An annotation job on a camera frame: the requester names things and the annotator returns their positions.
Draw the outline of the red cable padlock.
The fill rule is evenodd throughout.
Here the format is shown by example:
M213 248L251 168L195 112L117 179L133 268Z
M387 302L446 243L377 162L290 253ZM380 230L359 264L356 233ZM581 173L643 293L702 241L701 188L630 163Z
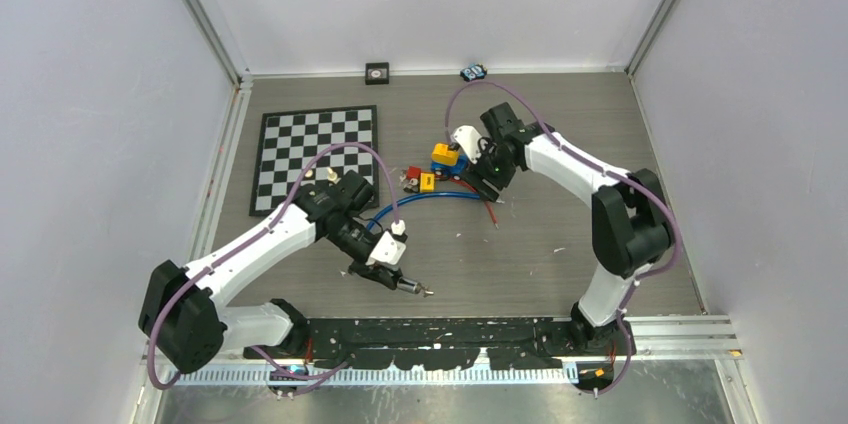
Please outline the red cable padlock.
M441 181L441 182L452 182L456 185L462 186L463 188L467 189L471 193L478 194L478 191L472 185L468 184L467 182L465 182L463 179L461 179L458 176L441 175L441 176L437 176L436 180ZM493 205L489 201L486 201L486 200L483 201L483 204L484 204L484 206L485 206L485 208L488 212L488 215L490 217L492 224L494 225L494 227L496 229L498 229L499 228L499 222L498 222L496 214L494 212Z

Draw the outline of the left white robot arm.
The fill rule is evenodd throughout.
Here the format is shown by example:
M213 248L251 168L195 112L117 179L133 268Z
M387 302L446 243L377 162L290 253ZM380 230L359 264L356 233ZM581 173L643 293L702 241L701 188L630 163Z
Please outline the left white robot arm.
M139 317L141 331L182 375L200 370L222 351L252 345L271 347L284 358L298 356L309 327L291 304L280 298L258 306L230 303L275 264L321 239L351 258L350 273L391 290L423 292L399 266L406 248L404 223L377 234L357 221L374 195L374 187L354 171L306 184L281 219L268 217L183 267L164 261L150 275Z

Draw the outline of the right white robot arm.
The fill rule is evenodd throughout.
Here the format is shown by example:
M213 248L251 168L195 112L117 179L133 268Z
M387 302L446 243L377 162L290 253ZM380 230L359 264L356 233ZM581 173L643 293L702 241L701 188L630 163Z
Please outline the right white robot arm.
M593 277L572 306L565 345L584 354L605 347L640 277L676 243L658 176L611 166L572 146L542 122L524 123L508 103L480 117L485 130L457 127L450 135L469 162L462 179L486 200L498 198L518 171L549 178L590 210Z

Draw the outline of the blue cable lock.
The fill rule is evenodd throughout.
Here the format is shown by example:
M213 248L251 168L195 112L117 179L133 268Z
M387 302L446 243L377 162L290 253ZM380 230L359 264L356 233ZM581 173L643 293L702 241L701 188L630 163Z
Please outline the blue cable lock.
M475 200L483 203L483 199L474 193L471 192L459 192L459 191L437 191L430 194L415 194L410 195L404 198L401 198L397 201L399 207L403 205L410 204L415 201L421 201L426 199L436 199L436 198L454 198L454 199L465 199L465 200ZM387 205L380 211L376 213L376 215L370 218L366 223L366 229L372 230L377 224L379 224L380 220L387 214L389 214L393 210L393 205ZM403 292L407 292L413 295L422 295L422 288L427 287L424 286L421 282L407 278L403 275L398 283L398 288L396 290L401 290Z

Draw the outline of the yellow black padlock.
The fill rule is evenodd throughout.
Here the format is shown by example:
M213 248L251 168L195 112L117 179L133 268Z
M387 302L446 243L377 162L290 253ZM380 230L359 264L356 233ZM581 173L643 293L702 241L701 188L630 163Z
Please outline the yellow black padlock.
M422 172L419 177L418 190L420 193L433 193L436 190L437 175L432 172Z

